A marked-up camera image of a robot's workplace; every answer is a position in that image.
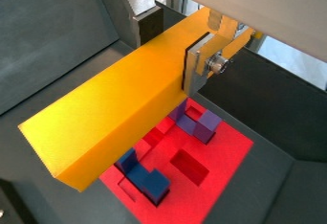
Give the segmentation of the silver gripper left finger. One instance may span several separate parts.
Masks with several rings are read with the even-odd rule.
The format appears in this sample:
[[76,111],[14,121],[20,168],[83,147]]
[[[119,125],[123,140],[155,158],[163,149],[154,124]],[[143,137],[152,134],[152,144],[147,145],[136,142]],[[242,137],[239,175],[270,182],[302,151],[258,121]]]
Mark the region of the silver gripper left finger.
[[155,0],[103,0],[120,40],[138,48],[164,31],[164,10]]

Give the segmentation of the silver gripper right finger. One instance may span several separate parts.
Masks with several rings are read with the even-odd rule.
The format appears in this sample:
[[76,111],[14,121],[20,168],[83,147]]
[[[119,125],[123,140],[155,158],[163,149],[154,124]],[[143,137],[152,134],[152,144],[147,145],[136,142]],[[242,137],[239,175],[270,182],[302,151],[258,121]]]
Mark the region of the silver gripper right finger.
[[218,73],[227,64],[222,52],[234,40],[238,22],[232,20],[231,27],[227,27],[223,20],[223,14],[210,10],[207,20],[210,32],[186,50],[182,88],[190,97],[206,84],[210,72]]

